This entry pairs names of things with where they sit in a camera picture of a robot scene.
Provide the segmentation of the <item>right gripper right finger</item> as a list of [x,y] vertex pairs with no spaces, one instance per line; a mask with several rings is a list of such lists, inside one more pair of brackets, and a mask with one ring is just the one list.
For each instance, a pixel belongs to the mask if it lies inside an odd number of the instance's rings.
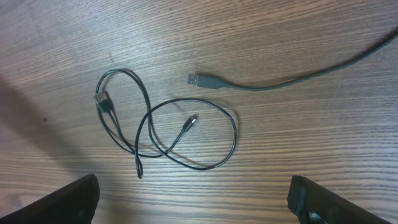
[[287,202],[301,224],[391,224],[300,175],[292,176]]

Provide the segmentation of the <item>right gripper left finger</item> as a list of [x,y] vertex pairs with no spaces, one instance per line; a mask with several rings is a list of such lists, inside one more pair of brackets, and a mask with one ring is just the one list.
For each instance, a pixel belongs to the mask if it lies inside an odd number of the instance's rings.
[[94,174],[88,174],[44,198],[1,218],[1,223],[87,223],[90,224],[100,199]]

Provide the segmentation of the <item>black USB cable thick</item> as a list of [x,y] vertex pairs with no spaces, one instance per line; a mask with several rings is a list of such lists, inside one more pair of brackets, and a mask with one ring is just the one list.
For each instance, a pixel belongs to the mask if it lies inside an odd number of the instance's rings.
[[354,55],[353,57],[343,60],[340,63],[331,65],[329,67],[325,67],[323,69],[314,70],[310,73],[302,74],[296,78],[291,80],[287,80],[286,82],[276,83],[268,86],[248,86],[248,85],[240,85],[237,83],[233,83],[224,78],[218,77],[216,75],[205,73],[205,72],[196,72],[189,73],[187,75],[187,84],[195,85],[200,88],[207,89],[221,89],[221,88],[230,88],[241,91],[270,91],[276,90],[279,88],[283,88],[286,86],[291,86],[293,84],[304,82],[305,80],[309,80],[311,78],[320,77],[322,75],[326,75],[332,72],[336,72],[338,70],[344,69],[351,65],[354,65],[372,54],[376,53],[378,50],[381,50],[383,47],[391,43],[393,40],[397,39],[397,27],[395,27],[392,31],[386,34],[384,37],[379,39],[377,42],[370,45],[368,48],[363,50],[362,52]]

